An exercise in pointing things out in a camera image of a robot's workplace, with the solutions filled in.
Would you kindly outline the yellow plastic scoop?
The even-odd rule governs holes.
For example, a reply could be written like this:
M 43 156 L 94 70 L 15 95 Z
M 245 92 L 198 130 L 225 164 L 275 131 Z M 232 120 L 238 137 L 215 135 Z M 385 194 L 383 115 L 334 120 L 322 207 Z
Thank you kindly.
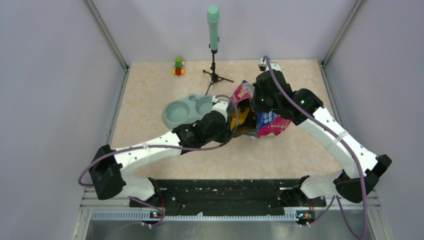
M 229 127 L 230 130 L 231 131 L 234 130 L 236 128 L 236 124 L 238 124 L 239 126 L 244 124 L 250 112 L 251 112 L 250 108 L 246 108 L 246 109 L 238 108 L 237 111 L 233 113 L 231 116 L 230 127 Z

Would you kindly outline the cat food bag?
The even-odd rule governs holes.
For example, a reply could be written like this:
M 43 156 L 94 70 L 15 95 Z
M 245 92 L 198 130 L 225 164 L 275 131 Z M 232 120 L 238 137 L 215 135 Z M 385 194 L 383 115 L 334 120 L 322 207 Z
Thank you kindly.
M 253 111 L 251 108 L 253 93 L 253 85 L 243 80 L 231 96 L 231 99 L 237 104 L 237 109 L 250 108 L 250 113 L 244 124 L 236 124 L 235 129 L 231 130 L 235 131 L 234 137 L 246 135 L 258 139 L 268 135 L 279 135 L 290 125 L 291 121 L 272 111 L 259 113 Z

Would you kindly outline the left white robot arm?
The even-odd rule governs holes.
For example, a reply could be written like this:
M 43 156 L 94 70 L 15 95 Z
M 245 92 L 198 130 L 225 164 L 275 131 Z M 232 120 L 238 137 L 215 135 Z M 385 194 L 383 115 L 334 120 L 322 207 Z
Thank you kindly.
M 133 171 L 161 159 L 207 151 L 206 145 L 210 142 L 217 142 L 222 147 L 230 135 L 228 115 L 213 110 L 200 120 L 181 124 L 146 142 L 117 149 L 103 145 L 87 172 L 98 200 L 108 200 L 123 193 L 154 207 L 160 202 L 161 194 L 153 179 L 133 177 Z

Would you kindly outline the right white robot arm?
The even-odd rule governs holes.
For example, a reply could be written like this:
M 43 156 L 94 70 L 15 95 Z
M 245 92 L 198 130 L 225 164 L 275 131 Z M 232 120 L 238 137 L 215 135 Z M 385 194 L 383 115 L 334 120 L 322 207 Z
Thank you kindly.
M 308 132 L 342 165 L 342 170 L 306 176 L 293 192 L 299 206 L 314 198 L 338 195 L 352 203 L 361 203 L 377 185 L 392 160 L 376 155 L 355 140 L 330 114 L 323 102 L 309 89 L 292 90 L 280 70 L 259 74 L 251 106 L 255 112 L 273 112 Z

